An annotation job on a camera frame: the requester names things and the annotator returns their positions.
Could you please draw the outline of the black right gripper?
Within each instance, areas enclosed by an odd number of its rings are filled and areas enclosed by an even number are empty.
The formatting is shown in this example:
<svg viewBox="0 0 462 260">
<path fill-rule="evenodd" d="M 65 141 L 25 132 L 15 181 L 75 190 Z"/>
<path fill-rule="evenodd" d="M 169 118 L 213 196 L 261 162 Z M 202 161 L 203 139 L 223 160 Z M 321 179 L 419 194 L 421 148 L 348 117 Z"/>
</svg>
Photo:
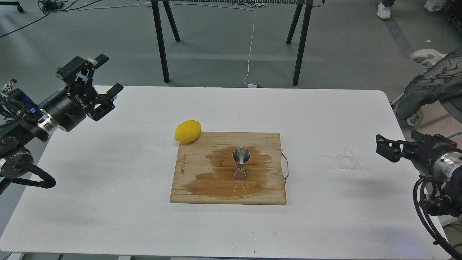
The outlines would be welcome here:
<svg viewBox="0 0 462 260">
<path fill-rule="evenodd" d="M 449 181 L 454 171 L 461 167 L 461 150 L 445 136 L 412 130 L 411 139 L 414 142 L 390 140 L 378 134 L 376 153 L 393 163 L 410 158 L 421 175 L 432 176 L 437 181 Z"/>
</svg>

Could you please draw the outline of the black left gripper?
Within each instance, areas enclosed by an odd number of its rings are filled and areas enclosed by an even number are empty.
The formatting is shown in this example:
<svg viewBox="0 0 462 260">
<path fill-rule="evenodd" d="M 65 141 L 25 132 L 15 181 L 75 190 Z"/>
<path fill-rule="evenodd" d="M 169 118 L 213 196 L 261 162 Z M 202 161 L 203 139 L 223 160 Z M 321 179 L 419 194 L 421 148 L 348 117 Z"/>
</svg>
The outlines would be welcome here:
<svg viewBox="0 0 462 260">
<path fill-rule="evenodd" d="M 104 54 L 94 59 L 76 56 L 57 69 L 56 77 L 66 87 L 41 102 L 39 108 L 59 129 L 70 132 L 87 117 L 99 121 L 114 109 L 114 100 L 124 86 L 117 83 L 106 93 L 98 94 L 92 84 L 94 72 L 107 61 L 109 57 Z"/>
</svg>

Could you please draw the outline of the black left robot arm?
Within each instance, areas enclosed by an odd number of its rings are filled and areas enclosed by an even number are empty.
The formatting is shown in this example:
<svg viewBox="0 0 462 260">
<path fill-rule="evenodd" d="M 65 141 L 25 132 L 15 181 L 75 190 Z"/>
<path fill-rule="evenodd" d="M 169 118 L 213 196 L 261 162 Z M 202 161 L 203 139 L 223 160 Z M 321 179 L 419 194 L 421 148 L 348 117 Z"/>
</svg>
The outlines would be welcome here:
<svg viewBox="0 0 462 260">
<path fill-rule="evenodd" d="M 11 184 L 52 188 L 56 180 L 34 164 L 34 158 L 25 148 L 31 140 L 43 142 L 61 129 L 70 132 L 85 118 L 99 121 L 114 109 L 114 99 L 123 86 L 115 84 L 106 93 L 98 93 L 92 83 L 94 72 L 109 61 L 106 55 L 91 59 L 75 57 L 59 67 L 56 76 L 65 82 L 40 104 L 36 104 L 10 80 L 1 89 L 0 159 L 1 191 Z"/>
</svg>

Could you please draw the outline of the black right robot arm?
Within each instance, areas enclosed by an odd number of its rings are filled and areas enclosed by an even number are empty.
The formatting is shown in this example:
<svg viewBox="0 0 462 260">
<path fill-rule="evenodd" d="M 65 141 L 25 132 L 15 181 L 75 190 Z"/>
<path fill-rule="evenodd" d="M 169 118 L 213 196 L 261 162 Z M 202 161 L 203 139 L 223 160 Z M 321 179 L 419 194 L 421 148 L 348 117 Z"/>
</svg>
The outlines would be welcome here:
<svg viewBox="0 0 462 260">
<path fill-rule="evenodd" d="M 412 141 L 390 140 L 376 135 L 376 152 L 393 163 L 411 161 L 419 172 L 413 187 L 414 207 L 423 226 L 451 257 L 460 260 L 461 253 L 438 231 L 431 217 L 461 216 L 461 149 L 443 135 L 411 132 Z"/>
</svg>

